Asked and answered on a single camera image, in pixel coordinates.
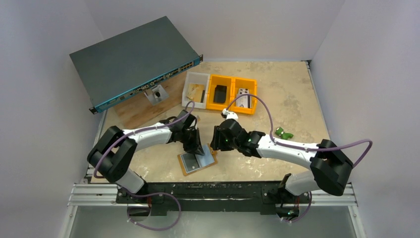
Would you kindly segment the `yellow middle bin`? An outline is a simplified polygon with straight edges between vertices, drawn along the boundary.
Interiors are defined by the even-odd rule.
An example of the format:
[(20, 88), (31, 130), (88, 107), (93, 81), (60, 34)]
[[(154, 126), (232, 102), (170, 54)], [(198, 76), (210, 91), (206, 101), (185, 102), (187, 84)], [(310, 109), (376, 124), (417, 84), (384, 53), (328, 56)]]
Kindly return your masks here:
[(206, 109), (222, 111), (231, 102), (233, 77), (211, 74)]

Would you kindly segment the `yellow leather card holder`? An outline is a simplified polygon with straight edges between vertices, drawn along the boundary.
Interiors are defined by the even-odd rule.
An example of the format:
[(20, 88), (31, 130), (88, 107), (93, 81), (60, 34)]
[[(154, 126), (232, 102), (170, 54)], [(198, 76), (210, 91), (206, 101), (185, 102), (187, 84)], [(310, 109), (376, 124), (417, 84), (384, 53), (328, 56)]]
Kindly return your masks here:
[(218, 163), (216, 158), (217, 151), (213, 150), (209, 144), (203, 144), (202, 147), (204, 155), (183, 153), (177, 156), (184, 176), (191, 175)]

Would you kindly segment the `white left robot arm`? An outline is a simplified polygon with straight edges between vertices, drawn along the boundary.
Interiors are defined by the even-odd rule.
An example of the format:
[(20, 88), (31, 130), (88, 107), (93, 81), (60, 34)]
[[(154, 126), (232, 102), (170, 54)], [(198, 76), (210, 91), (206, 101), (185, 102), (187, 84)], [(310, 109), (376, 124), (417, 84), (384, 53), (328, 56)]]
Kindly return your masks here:
[(135, 152), (154, 145), (180, 142), (186, 153), (204, 155), (197, 118), (182, 110), (178, 116), (162, 119), (149, 127), (120, 129), (109, 127), (87, 156), (93, 166), (94, 176), (105, 178), (128, 191), (128, 196), (141, 203), (148, 196), (145, 180), (132, 171), (129, 165)]

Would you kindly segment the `green object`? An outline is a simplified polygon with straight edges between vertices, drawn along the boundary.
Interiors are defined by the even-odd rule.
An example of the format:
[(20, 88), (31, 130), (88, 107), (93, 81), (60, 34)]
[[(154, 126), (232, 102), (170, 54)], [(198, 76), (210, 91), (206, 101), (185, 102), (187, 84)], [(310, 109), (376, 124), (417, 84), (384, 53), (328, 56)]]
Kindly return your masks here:
[(292, 133), (288, 133), (288, 132), (285, 132), (284, 131), (284, 129), (282, 128), (282, 127), (278, 127), (276, 130), (275, 130), (275, 134), (280, 138), (280, 139), (283, 139), (283, 140), (289, 140), (289, 139), (291, 139), (291, 138), (293, 138), (294, 137), (294, 135), (292, 134)]

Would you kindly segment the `gold cards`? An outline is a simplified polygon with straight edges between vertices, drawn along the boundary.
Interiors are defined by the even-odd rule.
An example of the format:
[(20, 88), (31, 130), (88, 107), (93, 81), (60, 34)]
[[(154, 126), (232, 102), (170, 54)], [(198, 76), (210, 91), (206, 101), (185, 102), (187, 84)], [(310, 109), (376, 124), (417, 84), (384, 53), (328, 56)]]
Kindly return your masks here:
[(203, 103), (204, 96), (206, 94), (206, 88), (203, 84), (188, 84), (186, 97), (194, 102)]

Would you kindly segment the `white cards with stripe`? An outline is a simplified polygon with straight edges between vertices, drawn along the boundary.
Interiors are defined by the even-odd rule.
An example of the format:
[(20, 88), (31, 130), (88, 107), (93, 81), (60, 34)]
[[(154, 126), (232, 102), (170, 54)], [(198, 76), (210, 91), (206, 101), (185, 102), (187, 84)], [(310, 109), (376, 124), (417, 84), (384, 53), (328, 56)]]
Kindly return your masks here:
[(237, 95), (242, 95), (242, 94), (250, 94), (249, 89), (247, 89), (247, 88), (239, 88), (238, 89), (238, 92), (237, 92)]

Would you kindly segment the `yellow bin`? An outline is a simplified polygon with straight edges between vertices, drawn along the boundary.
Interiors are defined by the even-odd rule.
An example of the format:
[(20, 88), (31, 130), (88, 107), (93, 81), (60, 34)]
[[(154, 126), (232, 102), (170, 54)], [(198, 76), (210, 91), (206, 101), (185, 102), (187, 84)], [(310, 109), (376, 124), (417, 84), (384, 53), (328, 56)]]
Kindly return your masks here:
[(234, 78), (233, 99), (236, 99), (239, 96), (241, 97), (232, 103), (229, 110), (236, 113), (253, 115), (256, 110), (257, 99), (255, 99), (252, 96), (242, 96), (242, 95), (244, 94), (257, 95), (257, 91), (258, 91), (258, 84), (256, 80), (240, 78), (240, 77)]
[(231, 102), (233, 77), (211, 74), (206, 109), (222, 111)]

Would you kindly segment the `grey network switch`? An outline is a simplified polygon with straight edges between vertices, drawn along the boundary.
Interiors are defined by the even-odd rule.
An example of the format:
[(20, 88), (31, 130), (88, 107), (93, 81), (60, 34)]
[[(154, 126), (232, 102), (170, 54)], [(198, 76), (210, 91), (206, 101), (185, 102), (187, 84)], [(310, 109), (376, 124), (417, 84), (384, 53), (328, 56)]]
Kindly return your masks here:
[(71, 53), (97, 114), (203, 61), (167, 16)]

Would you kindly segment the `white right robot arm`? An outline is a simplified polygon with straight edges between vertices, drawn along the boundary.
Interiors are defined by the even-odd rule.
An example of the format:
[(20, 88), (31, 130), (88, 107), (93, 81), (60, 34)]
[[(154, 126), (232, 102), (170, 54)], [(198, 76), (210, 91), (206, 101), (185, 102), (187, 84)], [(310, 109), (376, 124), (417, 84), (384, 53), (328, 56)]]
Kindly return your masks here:
[(214, 127), (210, 146), (216, 151), (236, 150), (246, 157), (279, 159), (306, 168), (305, 172), (286, 176), (278, 188), (279, 198), (285, 202), (319, 189), (343, 195), (354, 167), (330, 140), (316, 144), (272, 139), (264, 132), (247, 132), (235, 119), (226, 119)]

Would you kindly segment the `grey metal bracket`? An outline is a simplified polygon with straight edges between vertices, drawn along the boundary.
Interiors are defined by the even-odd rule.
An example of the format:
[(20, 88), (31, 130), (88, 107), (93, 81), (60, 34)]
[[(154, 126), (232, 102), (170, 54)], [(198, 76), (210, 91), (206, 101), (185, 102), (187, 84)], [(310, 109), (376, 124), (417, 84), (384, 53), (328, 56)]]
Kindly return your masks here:
[(169, 98), (169, 94), (160, 84), (153, 86), (151, 89), (147, 89), (144, 95), (153, 106)]

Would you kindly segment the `yellow right bin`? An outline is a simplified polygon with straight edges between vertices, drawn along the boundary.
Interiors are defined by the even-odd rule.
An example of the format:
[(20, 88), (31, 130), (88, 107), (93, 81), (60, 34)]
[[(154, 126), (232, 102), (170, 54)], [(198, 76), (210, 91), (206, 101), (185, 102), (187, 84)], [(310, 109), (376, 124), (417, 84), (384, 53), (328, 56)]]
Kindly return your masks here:
[(229, 110), (236, 113), (253, 115), (256, 110), (257, 99), (255, 99), (252, 96), (242, 96), (242, 95), (244, 94), (257, 95), (257, 91), (258, 91), (258, 84), (256, 80), (240, 78), (240, 77), (234, 78), (233, 99), (236, 99), (239, 96), (241, 97), (232, 103)]

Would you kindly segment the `white VIP card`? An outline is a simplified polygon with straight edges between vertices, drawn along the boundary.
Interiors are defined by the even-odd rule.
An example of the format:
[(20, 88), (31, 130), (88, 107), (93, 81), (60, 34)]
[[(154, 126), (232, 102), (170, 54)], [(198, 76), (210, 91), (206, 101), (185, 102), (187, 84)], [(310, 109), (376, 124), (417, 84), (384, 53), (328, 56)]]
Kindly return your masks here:
[(252, 107), (252, 97), (249, 95), (241, 96), (236, 100), (235, 105), (240, 108), (250, 109)]

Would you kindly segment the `wooden board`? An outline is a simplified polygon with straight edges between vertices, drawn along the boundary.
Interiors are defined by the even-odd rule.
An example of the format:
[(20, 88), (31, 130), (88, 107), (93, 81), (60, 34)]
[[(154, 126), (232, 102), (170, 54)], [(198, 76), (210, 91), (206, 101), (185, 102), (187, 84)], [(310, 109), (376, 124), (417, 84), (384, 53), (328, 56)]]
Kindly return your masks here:
[(170, 78), (160, 86), (168, 93), (169, 97), (152, 105), (149, 99), (141, 93), (114, 107), (118, 118), (128, 129), (139, 128), (160, 114), (181, 104), (182, 91), (185, 84), (186, 72)]

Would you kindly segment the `black card stack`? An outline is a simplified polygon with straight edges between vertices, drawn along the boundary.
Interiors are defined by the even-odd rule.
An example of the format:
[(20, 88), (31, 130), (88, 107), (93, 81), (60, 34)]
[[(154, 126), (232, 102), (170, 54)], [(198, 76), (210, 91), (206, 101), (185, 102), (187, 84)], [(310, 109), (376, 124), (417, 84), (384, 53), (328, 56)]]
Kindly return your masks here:
[(218, 104), (224, 104), (226, 102), (227, 86), (216, 85), (214, 89), (213, 102)]

